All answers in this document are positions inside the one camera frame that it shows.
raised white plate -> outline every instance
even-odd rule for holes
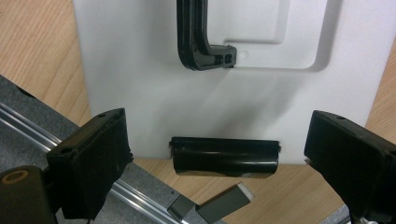
[[[209,0],[208,39],[234,69],[194,72],[177,55],[176,0],[75,0],[93,114],[125,107],[136,157],[172,136],[278,140],[303,163],[312,111],[364,125],[396,32],[396,1]]]

gray textured surface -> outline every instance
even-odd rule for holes
[[[15,85],[2,76],[0,76],[0,102],[10,106],[60,139],[65,139],[78,128],[76,124],[37,99],[22,94]],[[3,122],[0,122],[0,153],[0,173],[26,164],[33,164],[42,169],[47,166],[45,153]],[[170,206],[179,195],[178,192],[133,163],[127,166],[121,179],[165,208]],[[87,223],[86,220],[64,220],[61,212],[57,214],[60,223]],[[205,223],[193,210],[187,215],[186,221]],[[107,195],[102,211],[92,223],[138,224],[154,222],[113,195]]]

aluminum rail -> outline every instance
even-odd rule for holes
[[[49,152],[62,142],[53,134],[2,103],[0,103],[0,121],[3,121],[8,127],[27,137],[45,152]],[[160,204],[154,202],[148,196],[120,179],[113,184],[110,193],[157,223],[180,223],[169,215],[166,209]]]

wooden surface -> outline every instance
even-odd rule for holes
[[[396,143],[396,48],[393,46],[368,129]],[[71,0],[0,1],[0,74],[82,125],[90,117]],[[280,165],[267,179],[177,176],[171,161],[135,162],[202,203],[243,181],[256,198],[229,223],[319,223],[343,203],[306,165]]]

black plastic handle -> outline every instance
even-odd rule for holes
[[[186,68],[233,68],[236,48],[209,45],[206,34],[207,0],[177,0],[178,56]]]

